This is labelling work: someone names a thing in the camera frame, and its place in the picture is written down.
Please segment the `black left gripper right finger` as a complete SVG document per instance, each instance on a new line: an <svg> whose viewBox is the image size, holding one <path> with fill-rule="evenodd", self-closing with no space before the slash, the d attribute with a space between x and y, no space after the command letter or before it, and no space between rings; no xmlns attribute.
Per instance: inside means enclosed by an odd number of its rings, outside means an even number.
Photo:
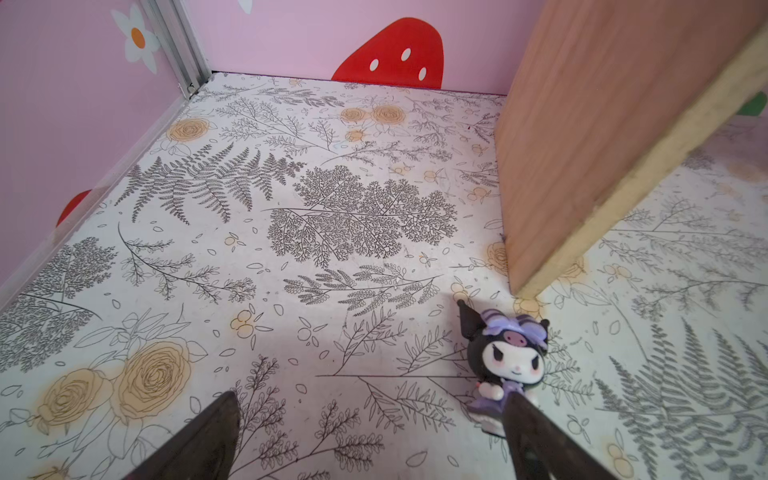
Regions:
<svg viewBox="0 0 768 480"><path fill-rule="evenodd" d="M507 398L502 425L517 479L615 479L523 394Z"/></svg>

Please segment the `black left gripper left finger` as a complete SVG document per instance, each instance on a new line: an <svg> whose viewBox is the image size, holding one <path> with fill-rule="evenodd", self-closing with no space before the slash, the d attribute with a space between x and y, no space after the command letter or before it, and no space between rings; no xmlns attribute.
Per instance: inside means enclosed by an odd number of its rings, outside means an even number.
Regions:
<svg viewBox="0 0 768 480"><path fill-rule="evenodd" d="M227 391L125 479L227 479L234 463L239 424L237 397Z"/></svg>

